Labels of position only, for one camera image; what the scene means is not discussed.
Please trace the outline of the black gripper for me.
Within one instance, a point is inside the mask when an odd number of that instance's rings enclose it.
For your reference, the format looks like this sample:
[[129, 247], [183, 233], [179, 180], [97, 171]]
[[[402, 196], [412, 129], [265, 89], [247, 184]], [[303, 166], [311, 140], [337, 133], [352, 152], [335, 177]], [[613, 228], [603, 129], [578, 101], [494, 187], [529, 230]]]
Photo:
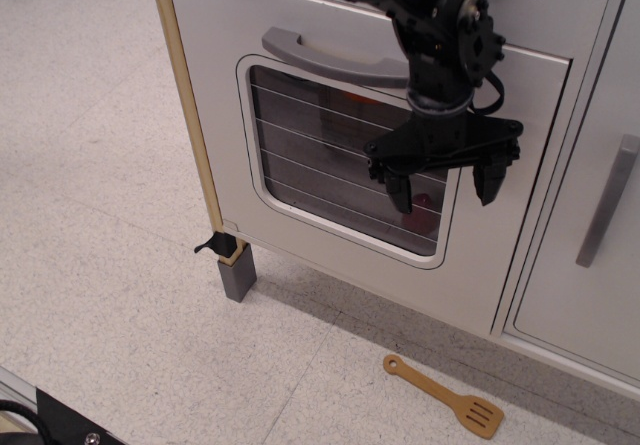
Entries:
[[472, 112], [446, 119], [413, 113], [398, 128], [366, 143], [364, 153], [370, 177], [384, 178], [386, 193], [402, 214], [413, 209], [408, 176], [433, 169], [472, 167], [476, 195], [486, 206], [520, 156], [523, 131], [519, 121]]

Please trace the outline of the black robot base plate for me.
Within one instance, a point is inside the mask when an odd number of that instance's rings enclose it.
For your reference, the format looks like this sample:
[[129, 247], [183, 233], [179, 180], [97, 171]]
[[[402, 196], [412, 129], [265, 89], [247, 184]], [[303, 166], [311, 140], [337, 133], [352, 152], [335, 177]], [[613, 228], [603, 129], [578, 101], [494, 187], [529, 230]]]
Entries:
[[40, 389], [36, 389], [36, 405], [38, 416], [57, 444], [124, 444], [107, 429]]

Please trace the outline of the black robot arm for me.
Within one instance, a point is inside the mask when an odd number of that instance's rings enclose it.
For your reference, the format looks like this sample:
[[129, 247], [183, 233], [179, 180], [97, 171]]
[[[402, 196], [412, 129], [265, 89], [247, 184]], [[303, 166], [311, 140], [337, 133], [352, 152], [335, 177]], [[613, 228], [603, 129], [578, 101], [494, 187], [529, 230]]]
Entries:
[[409, 119], [369, 141], [369, 174], [386, 187], [395, 208], [413, 208], [410, 178], [429, 170], [472, 167], [481, 203], [493, 202], [506, 171], [520, 157], [521, 122], [495, 117], [504, 103], [474, 105], [475, 91], [490, 83], [503, 60], [505, 39], [494, 30], [487, 0], [346, 0], [362, 2], [390, 18], [408, 60]]

